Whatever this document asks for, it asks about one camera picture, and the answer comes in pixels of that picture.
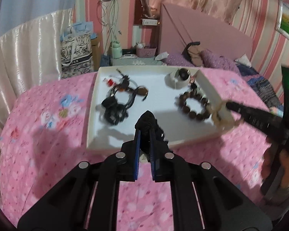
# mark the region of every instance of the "striped wallpaper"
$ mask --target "striped wallpaper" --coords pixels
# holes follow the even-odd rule
[[[232,25],[254,39],[252,65],[272,83],[283,100],[280,65],[289,66],[289,41],[275,30],[279,0],[243,0]],[[152,43],[156,27],[133,25],[135,0],[119,0],[117,30],[122,48],[134,46],[137,41]],[[106,28],[97,18],[97,0],[76,0],[75,21],[93,21],[96,32],[102,31],[105,47]]]

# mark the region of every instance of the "purple pillow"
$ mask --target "purple pillow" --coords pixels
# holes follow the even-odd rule
[[[207,49],[201,51],[200,55],[201,55],[204,67],[230,70],[230,71],[237,73],[239,76],[241,76],[240,71],[235,61],[232,61],[224,56],[219,56],[217,54],[214,54]]]
[[[163,60],[163,62],[169,66],[195,67],[179,53],[169,54],[169,56],[166,58],[166,60]]]

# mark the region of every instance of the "red bead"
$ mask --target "red bead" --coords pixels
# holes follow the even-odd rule
[[[109,79],[108,82],[107,82],[107,85],[108,85],[109,87],[111,87],[111,86],[114,85],[114,84],[115,84],[114,81],[111,80],[111,79]]]

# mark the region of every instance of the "hand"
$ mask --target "hand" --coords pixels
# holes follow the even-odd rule
[[[269,138],[266,138],[266,141],[268,143],[272,143]],[[270,148],[268,148],[264,152],[263,157],[264,157],[264,161],[263,161],[262,168],[261,168],[261,176],[265,180],[270,174],[271,163],[274,158],[270,152]],[[285,174],[281,180],[281,188],[288,188],[289,187],[289,153],[286,150],[281,151],[280,162],[281,162],[281,166],[285,170]]]

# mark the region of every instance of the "white curtain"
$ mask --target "white curtain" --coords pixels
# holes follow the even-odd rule
[[[75,0],[0,1],[0,132],[17,97],[61,76],[60,35]]]

